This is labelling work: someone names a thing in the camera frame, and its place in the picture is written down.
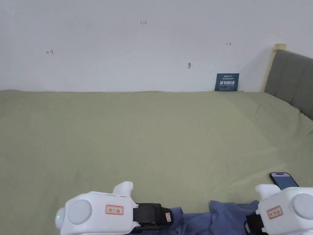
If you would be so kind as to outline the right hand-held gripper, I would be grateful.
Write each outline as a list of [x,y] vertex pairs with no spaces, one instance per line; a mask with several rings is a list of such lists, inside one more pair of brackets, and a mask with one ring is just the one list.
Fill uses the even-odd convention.
[[312,235],[313,188],[260,184],[261,200],[245,221],[247,235]]

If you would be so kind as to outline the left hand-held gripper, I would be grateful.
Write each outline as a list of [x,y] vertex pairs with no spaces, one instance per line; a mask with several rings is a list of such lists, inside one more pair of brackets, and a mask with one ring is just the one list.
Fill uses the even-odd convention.
[[159,203],[135,203],[133,183],[116,185],[112,193],[88,192],[65,203],[55,217],[61,235],[125,235],[173,225],[173,212]]

